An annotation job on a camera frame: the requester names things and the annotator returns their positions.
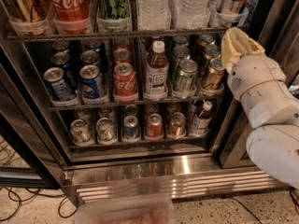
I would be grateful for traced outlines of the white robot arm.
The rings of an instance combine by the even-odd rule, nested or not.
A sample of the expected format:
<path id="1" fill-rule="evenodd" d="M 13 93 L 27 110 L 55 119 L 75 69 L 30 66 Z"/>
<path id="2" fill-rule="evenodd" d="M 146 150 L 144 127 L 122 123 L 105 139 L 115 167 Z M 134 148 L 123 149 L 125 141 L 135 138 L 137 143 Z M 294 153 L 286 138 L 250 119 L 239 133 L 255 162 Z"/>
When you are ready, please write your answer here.
<path id="1" fill-rule="evenodd" d="M 228 72 L 227 85 L 252 127 L 246 141 L 249 158 L 299 189 L 299 101 L 287 88 L 279 64 L 237 27 L 221 40 L 221 62 Z"/>

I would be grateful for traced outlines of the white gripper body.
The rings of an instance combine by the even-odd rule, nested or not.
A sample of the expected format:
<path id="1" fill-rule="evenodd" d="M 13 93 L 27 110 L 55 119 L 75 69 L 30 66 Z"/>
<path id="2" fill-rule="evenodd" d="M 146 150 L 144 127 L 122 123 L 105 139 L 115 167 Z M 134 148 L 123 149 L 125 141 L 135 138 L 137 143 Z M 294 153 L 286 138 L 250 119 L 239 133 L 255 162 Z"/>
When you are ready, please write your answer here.
<path id="1" fill-rule="evenodd" d="M 239 101 L 250 89 L 270 81 L 285 81 L 286 76 L 273 59 L 248 55 L 241 58 L 231 69 L 227 84 L 234 98 Z"/>

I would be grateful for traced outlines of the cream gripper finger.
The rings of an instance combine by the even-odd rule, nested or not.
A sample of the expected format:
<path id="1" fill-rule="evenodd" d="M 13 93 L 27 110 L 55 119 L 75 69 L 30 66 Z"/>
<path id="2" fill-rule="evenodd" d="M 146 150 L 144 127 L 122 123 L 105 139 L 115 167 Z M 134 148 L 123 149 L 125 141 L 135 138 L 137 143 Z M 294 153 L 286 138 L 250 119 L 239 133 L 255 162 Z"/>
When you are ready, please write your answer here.
<path id="1" fill-rule="evenodd" d="M 238 28 L 232 29 L 232 44 L 235 49 L 235 60 L 247 55 L 264 55 L 264 48 Z"/>
<path id="2" fill-rule="evenodd" d="M 241 57 L 241 53 L 236 50 L 237 28 L 228 29 L 221 40 L 221 62 L 224 68 L 234 66 Z"/>

